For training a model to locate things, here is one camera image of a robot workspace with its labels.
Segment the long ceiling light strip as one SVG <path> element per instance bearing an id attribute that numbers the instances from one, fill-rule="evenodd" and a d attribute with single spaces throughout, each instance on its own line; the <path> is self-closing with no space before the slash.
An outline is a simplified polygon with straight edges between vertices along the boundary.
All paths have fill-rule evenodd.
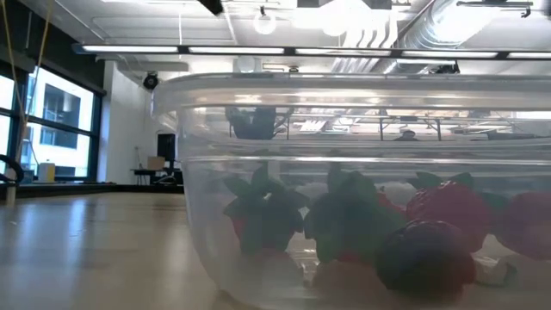
<path id="1" fill-rule="evenodd" d="M 144 54 L 200 56 L 282 56 L 367 59 L 446 59 L 488 61 L 551 61 L 551 51 L 465 49 L 343 48 L 303 46 L 145 46 L 74 44 L 77 54 Z"/>

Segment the clear plastic tupperware container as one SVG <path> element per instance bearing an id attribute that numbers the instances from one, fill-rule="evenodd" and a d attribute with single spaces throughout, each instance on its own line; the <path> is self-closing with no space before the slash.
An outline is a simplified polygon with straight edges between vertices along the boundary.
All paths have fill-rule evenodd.
<path id="1" fill-rule="evenodd" d="M 272 139 L 238 139 L 225 115 L 275 108 Z M 551 77 L 214 73 L 172 79 L 153 94 L 154 118 L 176 135 L 195 250 L 220 299 L 261 310 L 551 310 L 551 260 L 534 260 L 496 238 L 514 195 L 551 192 Z M 394 141 L 412 130 L 418 141 Z M 478 282 L 451 304 L 411 303 L 386 288 L 326 294 L 313 287 L 315 241 L 296 233 L 283 251 L 240 251 L 223 210 L 223 183 L 269 175 L 309 198 L 327 192 L 332 164 L 358 171 L 381 191 L 417 172 L 444 180 L 468 172 L 491 210 L 477 275 L 509 263 L 506 288 Z"/>

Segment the red toy strawberry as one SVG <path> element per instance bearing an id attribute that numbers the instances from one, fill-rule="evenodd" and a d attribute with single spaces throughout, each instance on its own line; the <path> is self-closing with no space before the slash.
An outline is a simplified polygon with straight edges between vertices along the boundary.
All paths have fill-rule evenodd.
<path id="1" fill-rule="evenodd" d="M 491 210 L 474 191 L 474 178 L 464 172 L 444 180 L 429 172 L 417 172 L 407 182 L 416 194 L 406 204 L 410 220 L 447 222 L 464 233 L 471 252 L 479 251 L 490 232 Z"/>
<path id="2" fill-rule="evenodd" d="M 498 216 L 495 236 L 511 251 L 551 260 L 551 192 L 514 195 Z"/>

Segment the large black-framed window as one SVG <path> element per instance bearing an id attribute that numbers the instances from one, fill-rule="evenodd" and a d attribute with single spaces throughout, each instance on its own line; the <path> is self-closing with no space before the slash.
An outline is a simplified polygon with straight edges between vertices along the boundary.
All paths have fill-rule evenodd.
<path id="1" fill-rule="evenodd" d="M 39 177 L 52 164 L 57 180 L 96 176 L 101 98 L 44 68 L 13 77 L 0 70 L 0 154 L 21 152 L 24 171 Z"/>

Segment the red strawberry big green leaves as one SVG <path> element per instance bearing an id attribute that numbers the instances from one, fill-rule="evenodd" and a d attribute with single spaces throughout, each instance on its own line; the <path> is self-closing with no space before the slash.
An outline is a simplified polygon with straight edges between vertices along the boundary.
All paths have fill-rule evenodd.
<path id="1" fill-rule="evenodd" d="M 358 171 L 332 164 L 327 192 L 308 206 L 304 234 L 315 241 L 319 260 L 314 288 L 326 294 L 348 290 L 361 293 L 383 291 L 374 267 L 374 255 L 389 234 L 406 224 L 377 212 L 375 183 Z"/>

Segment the white canister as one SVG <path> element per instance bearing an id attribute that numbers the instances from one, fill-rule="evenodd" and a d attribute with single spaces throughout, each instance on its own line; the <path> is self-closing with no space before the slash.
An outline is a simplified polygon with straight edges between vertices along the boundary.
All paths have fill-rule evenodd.
<path id="1" fill-rule="evenodd" d="M 38 181 L 41 183 L 55 182 L 55 163 L 43 162 L 38 165 Z"/>

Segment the black background desk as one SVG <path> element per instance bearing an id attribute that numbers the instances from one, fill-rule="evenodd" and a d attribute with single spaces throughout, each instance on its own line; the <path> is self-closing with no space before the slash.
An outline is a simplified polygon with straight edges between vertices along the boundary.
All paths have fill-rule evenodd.
<path id="1" fill-rule="evenodd" d="M 151 193 L 183 194 L 183 174 L 179 169 L 132 169 L 137 189 Z"/>

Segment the black ceiling track fixture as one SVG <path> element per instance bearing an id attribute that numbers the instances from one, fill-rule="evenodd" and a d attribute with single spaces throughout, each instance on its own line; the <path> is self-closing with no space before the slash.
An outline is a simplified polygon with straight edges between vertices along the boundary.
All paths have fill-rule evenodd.
<path id="1" fill-rule="evenodd" d="M 458 0 L 455 5 L 473 8 L 524 9 L 521 17 L 527 18 L 531 15 L 534 3 L 530 0 Z"/>

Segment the round ceiling lamp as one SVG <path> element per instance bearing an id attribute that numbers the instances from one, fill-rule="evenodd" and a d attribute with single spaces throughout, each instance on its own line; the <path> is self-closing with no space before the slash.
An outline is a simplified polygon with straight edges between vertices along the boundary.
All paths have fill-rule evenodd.
<path id="1" fill-rule="evenodd" d="M 272 34 L 276 30 L 277 22 L 274 15 L 258 13 L 253 19 L 254 30 L 263 35 Z"/>

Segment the dark purple toy cherry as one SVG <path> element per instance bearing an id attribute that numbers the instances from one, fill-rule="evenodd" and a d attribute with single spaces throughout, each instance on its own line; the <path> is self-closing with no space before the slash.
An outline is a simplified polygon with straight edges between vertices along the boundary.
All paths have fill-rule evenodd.
<path id="1" fill-rule="evenodd" d="M 476 282 L 506 288 L 518 279 L 515 266 L 504 263 L 477 275 L 477 261 L 467 235 L 438 220 L 413 220 L 388 235 L 374 255 L 375 273 L 384 287 L 411 303 L 457 302 Z"/>

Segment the silver air duct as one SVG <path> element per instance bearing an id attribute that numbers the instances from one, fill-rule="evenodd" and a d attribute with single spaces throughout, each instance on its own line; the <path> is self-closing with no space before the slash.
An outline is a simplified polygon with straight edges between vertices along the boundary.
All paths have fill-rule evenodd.
<path id="1" fill-rule="evenodd" d="M 458 0 L 430 0 L 404 28 L 396 22 L 385 22 L 379 32 L 364 30 L 352 38 L 352 47 L 384 47 L 398 49 L 456 49 L 477 34 L 500 8 L 456 6 Z M 533 8 L 540 0 L 530 0 Z"/>

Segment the red strawberry dark green leaves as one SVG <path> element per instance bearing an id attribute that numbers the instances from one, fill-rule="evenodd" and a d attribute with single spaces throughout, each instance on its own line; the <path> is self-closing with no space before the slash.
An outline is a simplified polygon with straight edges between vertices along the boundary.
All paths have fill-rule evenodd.
<path id="1" fill-rule="evenodd" d="M 235 195 L 223 214 L 231 220 L 243 254 L 283 252 L 290 239 L 304 231 L 300 211 L 309 198 L 272 178 L 268 165 L 258 167 L 249 181 L 231 176 L 223 183 Z"/>

